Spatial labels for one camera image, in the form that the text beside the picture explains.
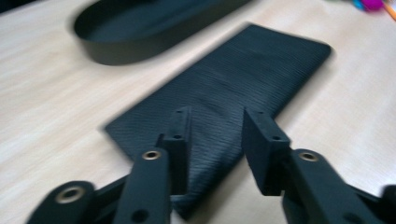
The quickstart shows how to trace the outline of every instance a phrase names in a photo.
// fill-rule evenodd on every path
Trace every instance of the wood grain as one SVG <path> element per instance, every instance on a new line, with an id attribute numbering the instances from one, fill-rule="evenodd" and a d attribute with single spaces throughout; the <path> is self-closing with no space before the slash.
<path id="1" fill-rule="evenodd" d="M 277 121 L 293 147 L 323 154 L 345 179 L 375 195 L 396 183 L 396 26 L 324 0 L 254 1 L 165 53 L 105 66 L 71 30 L 92 1 L 39 1 L 0 15 L 0 223 L 24 223 L 53 188 L 101 188 L 132 163 L 102 131 L 250 21 L 333 47 L 329 61 Z M 173 215 L 173 223 L 184 223 Z M 279 198 L 260 195 L 241 161 L 188 223 L 286 223 Z"/>

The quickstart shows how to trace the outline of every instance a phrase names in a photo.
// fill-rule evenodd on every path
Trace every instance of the black textured cloth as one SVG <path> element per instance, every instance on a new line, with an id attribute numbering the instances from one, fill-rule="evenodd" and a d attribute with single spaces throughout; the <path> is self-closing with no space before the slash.
<path id="1" fill-rule="evenodd" d="M 106 131 L 134 159 L 139 150 L 154 146 L 173 111 L 191 106 L 189 193 L 172 198 L 179 214 L 189 218 L 243 156 L 244 106 L 274 117 L 330 52 L 325 44 L 249 25 L 113 120 Z"/>

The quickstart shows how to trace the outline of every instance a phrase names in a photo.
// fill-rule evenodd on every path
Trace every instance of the pink ball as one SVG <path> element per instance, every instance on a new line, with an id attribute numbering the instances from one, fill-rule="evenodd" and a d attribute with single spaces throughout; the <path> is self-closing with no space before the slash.
<path id="1" fill-rule="evenodd" d="M 361 3 L 367 11 L 377 11 L 384 6 L 382 0 L 361 0 Z"/>

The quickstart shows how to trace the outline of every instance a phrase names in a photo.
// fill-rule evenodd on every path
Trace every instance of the black mat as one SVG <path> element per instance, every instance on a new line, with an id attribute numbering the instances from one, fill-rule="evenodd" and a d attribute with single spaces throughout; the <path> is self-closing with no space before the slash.
<path id="1" fill-rule="evenodd" d="M 275 116 L 330 52 L 327 45 L 249 25 L 109 123 L 106 131 L 133 159 L 154 146 L 172 111 L 192 107 L 189 193 L 172 199 L 188 218 L 243 156 L 244 106 Z"/>

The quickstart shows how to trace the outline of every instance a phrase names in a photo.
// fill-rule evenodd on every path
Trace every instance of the light wood tabletop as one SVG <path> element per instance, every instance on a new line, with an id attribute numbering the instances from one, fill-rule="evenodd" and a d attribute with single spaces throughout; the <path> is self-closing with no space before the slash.
<path id="1" fill-rule="evenodd" d="M 396 22 L 346 1 L 253 1 L 165 53 L 106 66 L 85 56 L 75 16 L 92 1 L 38 1 L 0 15 L 0 223 L 25 223 L 71 180 L 98 189 L 133 165 L 103 126 L 234 35 L 246 22 L 328 43 L 332 57 L 276 119 L 293 148 L 321 153 L 379 196 L 396 184 Z M 286 223 L 246 160 L 187 223 Z M 176 214 L 172 223 L 185 223 Z"/>

